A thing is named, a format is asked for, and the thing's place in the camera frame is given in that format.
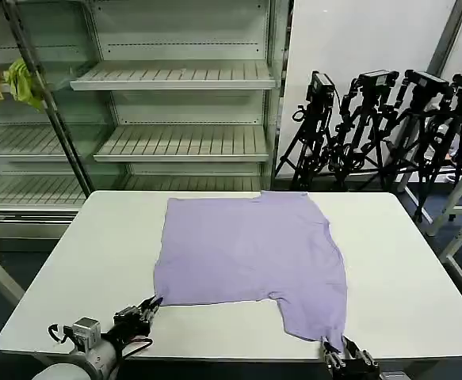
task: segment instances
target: metal shelf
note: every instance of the metal shelf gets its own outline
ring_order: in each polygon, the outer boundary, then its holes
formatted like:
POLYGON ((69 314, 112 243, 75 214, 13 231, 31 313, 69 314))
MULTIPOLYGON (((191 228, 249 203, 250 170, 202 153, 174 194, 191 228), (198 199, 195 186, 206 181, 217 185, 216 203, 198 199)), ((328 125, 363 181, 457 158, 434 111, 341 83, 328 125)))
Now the metal shelf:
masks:
MULTIPOLYGON (((71 128, 79 151, 93 153, 99 126, 71 128)), ((0 125, 0 162, 66 162, 67 158, 51 125, 0 125)))
POLYGON ((100 162, 265 162, 261 125, 119 126, 94 155, 100 162))
POLYGON ((191 192, 258 192, 259 177, 133 176, 124 190, 191 192))
POLYGON ((86 197, 71 175, 6 175, 0 176, 0 205, 28 207, 84 203, 86 197))
POLYGON ((75 91, 132 89, 273 89, 265 61, 104 61, 71 82, 75 91))

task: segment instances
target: dark floor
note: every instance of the dark floor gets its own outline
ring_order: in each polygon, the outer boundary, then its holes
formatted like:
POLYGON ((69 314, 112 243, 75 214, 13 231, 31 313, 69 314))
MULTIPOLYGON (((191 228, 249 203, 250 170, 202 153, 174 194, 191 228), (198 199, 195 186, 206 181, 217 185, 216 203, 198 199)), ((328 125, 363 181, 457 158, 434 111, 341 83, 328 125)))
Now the dark floor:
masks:
MULTIPOLYGON (((400 195, 404 207, 411 213, 413 204, 406 195, 400 195)), ((431 196, 427 211, 434 217, 440 213, 445 202, 444 195, 431 196)), ((462 217, 449 223, 434 238, 429 239, 433 250, 452 239, 462 225, 462 217)), ((55 241, 0 241, 0 264, 24 288, 32 282, 36 273, 47 259, 55 241)), ((462 249, 456 256, 462 267, 462 249)), ((0 329, 6 323, 13 308, 0 295, 0 329)), ((418 376, 415 380, 452 380, 462 379, 462 359, 455 359, 430 366, 429 370, 418 376)), ((29 356, 7 355, 0 352, 0 379, 25 380, 31 379, 42 371, 44 366, 29 356)), ((118 378, 160 377, 163 378, 268 378, 269 380, 284 378, 329 378, 321 365, 313 364, 240 364, 240 363, 183 363, 183 362, 134 362, 129 361, 120 370, 118 378)))

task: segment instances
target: t-shirt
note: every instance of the t-shirt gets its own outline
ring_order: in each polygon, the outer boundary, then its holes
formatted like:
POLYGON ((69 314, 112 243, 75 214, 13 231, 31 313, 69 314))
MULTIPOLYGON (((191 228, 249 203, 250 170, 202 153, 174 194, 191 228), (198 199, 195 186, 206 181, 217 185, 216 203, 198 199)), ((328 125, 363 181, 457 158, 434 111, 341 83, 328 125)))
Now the t-shirt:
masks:
POLYGON ((306 193, 169 199, 155 293, 163 306, 271 298, 287 333, 342 348, 346 276, 329 225, 306 193))

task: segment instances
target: white table frame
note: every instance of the white table frame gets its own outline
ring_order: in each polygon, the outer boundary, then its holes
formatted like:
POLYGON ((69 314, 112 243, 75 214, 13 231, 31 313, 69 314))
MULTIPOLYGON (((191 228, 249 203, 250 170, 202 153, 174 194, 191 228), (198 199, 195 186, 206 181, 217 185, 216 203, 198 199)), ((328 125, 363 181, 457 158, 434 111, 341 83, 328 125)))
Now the white table frame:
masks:
MULTIPOLYGON (((170 197, 255 196, 95 192, 0 333, 0 350, 66 355, 71 347, 49 338, 50 324, 92 317, 105 332, 113 313, 151 296, 170 197)), ((462 297, 399 201, 387 193, 309 196, 330 220, 346 263, 346 334, 381 360, 462 356, 462 297), (459 323, 447 326, 440 315, 459 323)), ((151 338, 137 359, 320 360, 317 342, 285 334, 270 300, 161 308, 151 338)))

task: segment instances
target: tripod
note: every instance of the tripod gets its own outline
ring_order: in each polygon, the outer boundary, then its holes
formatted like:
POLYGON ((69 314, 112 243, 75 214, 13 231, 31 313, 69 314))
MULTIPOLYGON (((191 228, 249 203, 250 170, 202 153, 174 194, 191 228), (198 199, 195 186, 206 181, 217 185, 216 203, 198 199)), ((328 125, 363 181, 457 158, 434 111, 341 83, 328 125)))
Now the tripod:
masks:
POLYGON ((391 149, 388 163, 384 167, 384 172, 387 176, 385 188, 389 192, 392 190, 399 170, 409 166, 415 168, 415 165, 407 160, 407 154, 420 143, 420 140, 424 141, 424 130, 421 131, 421 129, 424 128, 426 117, 429 115, 424 112, 426 106, 439 93, 445 95, 443 101, 449 97, 446 94, 452 93, 449 83, 446 81, 424 72, 407 70, 398 94, 398 101, 403 100, 411 84, 414 84, 412 101, 409 108, 403 111, 402 115, 396 120, 398 125, 403 122, 403 128, 396 139, 395 146, 391 149), (420 140, 416 140, 415 138, 419 131, 421 132, 420 140))
POLYGON ((383 167, 382 148, 380 145, 380 124, 384 118, 387 108, 387 101, 391 88, 395 86, 398 78, 398 71, 378 70, 359 75, 352 80, 350 90, 343 97, 340 107, 342 123, 336 127, 337 137, 330 143, 333 154, 330 159, 330 170, 336 176, 335 187, 339 190, 346 190, 345 180, 356 169, 361 169, 365 161, 371 162, 380 170, 383 167), (358 91, 363 95, 362 105, 359 105, 350 115, 350 102, 355 98, 358 91), (347 134, 354 128, 354 121, 359 116, 359 122, 355 127, 355 133, 350 144, 345 144, 347 134), (366 148, 363 146, 361 152, 357 149, 361 144, 365 128, 372 124, 372 130, 368 138, 372 141, 366 148), (377 162, 368 157, 373 147, 376 149, 377 162))
MULTIPOLYGON (((431 160, 428 170, 421 168, 419 170, 419 200, 418 208, 414 214, 414 220, 422 221, 422 208, 428 198, 429 193, 433 189, 435 180, 444 164, 445 156, 449 152, 450 146, 457 133, 462 136, 462 75, 456 74, 453 80, 453 87, 456 89, 457 104, 454 109, 454 117, 449 123, 449 128, 441 138, 441 142, 437 144, 437 149, 431 160), (424 186, 424 179, 426 178, 427 184, 424 186)), ((419 154, 419 162, 424 161, 424 157, 419 154)), ((456 153, 456 177, 459 180, 459 176, 462 173, 462 138, 460 139, 460 146, 456 153)))
POLYGON ((333 83, 325 74, 318 71, 312 73, 307 91, 309 104, 306 109, 300 105, 299 111, 292 116, 302 124, 284 155, 280 157, 280 163, 275 170, 276 177, 285 163, 294 169, 290 190, 308 190, 314 175, 327 164, 322 152, 326 139, 330 138, 328 127, 333 112, 334 91, 333 83), (294 165, 289 156, 298 142, 302 144, 301 152, 297 164, 294 165))

